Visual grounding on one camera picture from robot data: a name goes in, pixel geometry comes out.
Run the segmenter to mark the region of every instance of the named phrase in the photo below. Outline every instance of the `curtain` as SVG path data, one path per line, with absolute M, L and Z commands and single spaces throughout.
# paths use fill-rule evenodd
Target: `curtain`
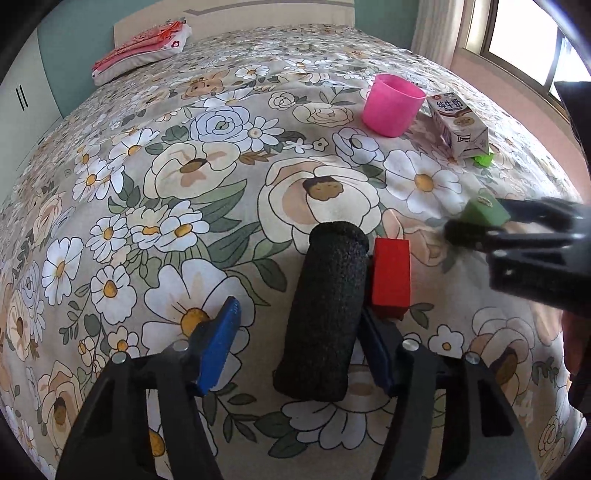
M 420 0 L 411 50 L 449 68 L 462 23 L 463 0 Z

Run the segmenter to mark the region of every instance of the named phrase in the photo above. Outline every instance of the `green object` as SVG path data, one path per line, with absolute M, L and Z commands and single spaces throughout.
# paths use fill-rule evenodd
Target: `green object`
M 511 215 L 490 193 L 482 192 L 468 201 L 460 220 L 474 225 L 501 226 L 511 220 Z
M 473 160 L 475 163 L 478 163 L 481 167 L 490 167 L 494 156 L 495 153 L 492 150 L 489 150 L 488 155 L 477 155 L 476 157 L 473 157 Z

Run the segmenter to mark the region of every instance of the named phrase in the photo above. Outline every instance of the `bolt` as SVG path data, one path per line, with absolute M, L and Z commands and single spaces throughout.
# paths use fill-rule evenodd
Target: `bolt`
M 409 352 L 414 352 L 415 350 L 418 350 L 418 342 L 412 338 L 407 338 L 402 342 L 402 348 Z
M 472 365 L 478 365 L 480 363 L 480 355 L 475 352 L 468 352 L 464 358 L 466 359 L 466 362 Z
M 117 352 L 116 354 L 113 355 L 113 357 L 111 357 L 111 360 L 113 360 L 114 364 L 122 364 L 123 362 L 125 362 L 127 360 L 127 353 Z
M 186 340 L 177 340 L 173 343 L 173 350 L 175 352 L 184 352 L 187 348 L 189 348 L 189 342 Z

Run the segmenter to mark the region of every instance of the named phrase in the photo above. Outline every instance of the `milk carton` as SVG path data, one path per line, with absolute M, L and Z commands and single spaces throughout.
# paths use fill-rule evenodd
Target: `milk carton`
M 455 93 L 427 97 L 433 121 L 456 159 L 488 155 L 488 128 Z

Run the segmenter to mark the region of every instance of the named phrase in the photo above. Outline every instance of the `headboard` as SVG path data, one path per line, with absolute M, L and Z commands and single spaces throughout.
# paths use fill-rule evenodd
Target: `headboard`
M 161 0 L 113 28 L 115 46 L 169 19 L 184 17 L 199 40 L 233 30 L 274 25 L 353 25 L 355 0 Z

